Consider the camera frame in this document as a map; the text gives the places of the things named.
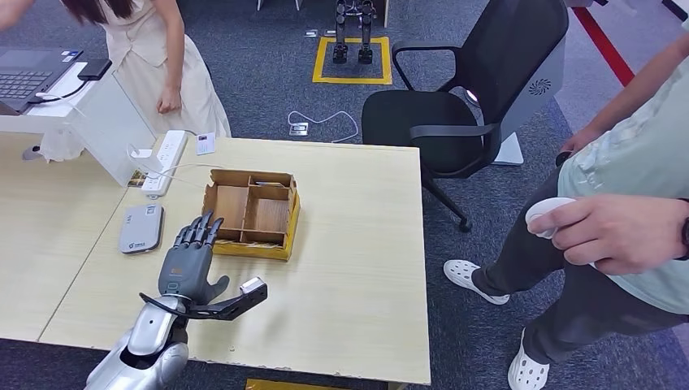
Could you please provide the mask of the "guest person's left hand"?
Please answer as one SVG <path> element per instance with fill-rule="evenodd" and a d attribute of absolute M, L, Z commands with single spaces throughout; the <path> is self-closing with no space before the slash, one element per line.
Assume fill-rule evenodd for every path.
<path fill-rule="evenodd" d="M 167 114 L 177 111 L 182 107 L 180 88 L 176 86 L 166 86 L 162 89 L 156 111 L 159 114 Z"/>

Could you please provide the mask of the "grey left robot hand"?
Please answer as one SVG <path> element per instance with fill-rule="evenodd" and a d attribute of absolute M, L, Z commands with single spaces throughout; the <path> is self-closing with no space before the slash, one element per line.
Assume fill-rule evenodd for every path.
<path fill-rule="evenodd" d="M 162 264 L 158 277 L 160 294 L 175 294 L 205 306 L 228 288 L 230 278 L 225 275 L 215 284 L 207 280 L 214 243 L 223 223 L 222 217 L 212 217 L 213 211 L 208 210 L 180 230 Z"/>

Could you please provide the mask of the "operator person's right hand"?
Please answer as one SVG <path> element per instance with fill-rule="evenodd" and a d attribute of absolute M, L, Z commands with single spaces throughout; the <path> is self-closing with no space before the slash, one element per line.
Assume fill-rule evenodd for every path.
<path fill-rule="evenodd" d="M 604 131 L 601 131 L 598 128 L 586 126 L 585 128 L 577 131 L 563 144 L 560 149 L 560 153 L 575 154 L 599 138 L 603 133 Z"/>

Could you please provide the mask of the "operator person's left hand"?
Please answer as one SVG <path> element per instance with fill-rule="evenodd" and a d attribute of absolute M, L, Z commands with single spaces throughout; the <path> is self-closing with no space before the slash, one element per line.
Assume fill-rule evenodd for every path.
<path fill-rule="evenodd" d="M 607 275 L 639 274 L 688 256 L 688 202 L 600 194 L 581 197 L 532 219 L 533 234 L 553 230 L 553 245 L 573 265 Z"/>

